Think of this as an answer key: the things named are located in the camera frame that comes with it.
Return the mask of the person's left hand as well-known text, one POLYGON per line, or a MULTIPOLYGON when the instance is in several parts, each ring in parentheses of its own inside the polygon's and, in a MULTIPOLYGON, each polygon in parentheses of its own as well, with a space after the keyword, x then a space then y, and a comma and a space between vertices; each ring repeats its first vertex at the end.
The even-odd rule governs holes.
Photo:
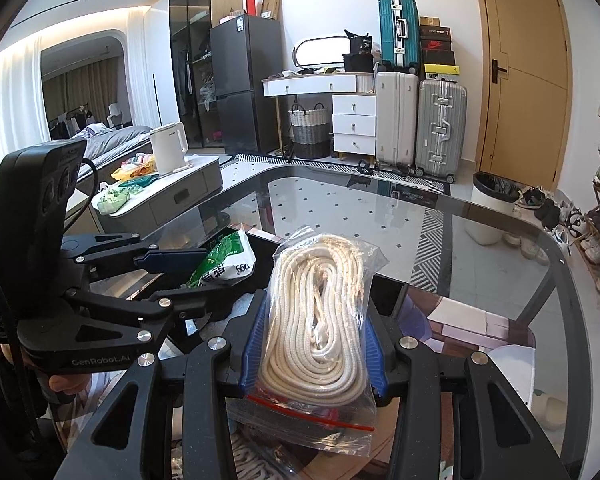
POLYGON ((72 374, 72 375, 50 375, 41 372, 31 361, 26 352, 21 351, 23 363, 34 370, 37 378, 44 379, 46 386, 54 393, 63 393, 67 396, 78 394, 91 385, 91 374, 72 374))

